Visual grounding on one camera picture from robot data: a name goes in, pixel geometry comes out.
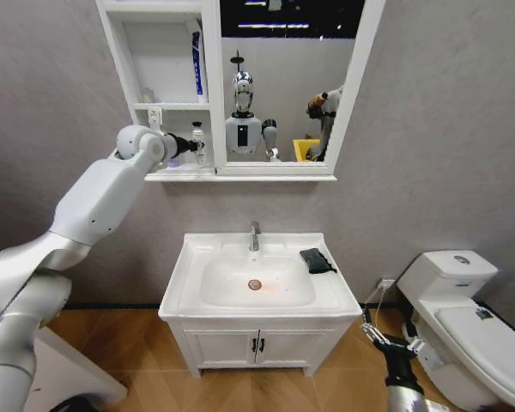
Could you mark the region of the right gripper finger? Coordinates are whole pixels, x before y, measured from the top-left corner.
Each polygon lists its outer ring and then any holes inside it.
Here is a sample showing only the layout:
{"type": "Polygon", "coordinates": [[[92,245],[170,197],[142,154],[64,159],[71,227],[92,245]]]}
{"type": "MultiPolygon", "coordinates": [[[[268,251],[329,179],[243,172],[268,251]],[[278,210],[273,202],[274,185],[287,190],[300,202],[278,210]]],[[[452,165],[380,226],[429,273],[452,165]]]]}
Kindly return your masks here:
{"type": "Polygon", "coordinates": [[[361,329],[372,343],[387,344],[387,338],[373,324],[370,310],[366,305],[362,307],[361,329]]]}
{"type": "Polygon", "coordinates": [[[413,353],[419,353],[426,342],[420,338],[415,324],[411,321],[405,321],[402,331],[404,338],[408,342],[407,349],[413,353]]]}

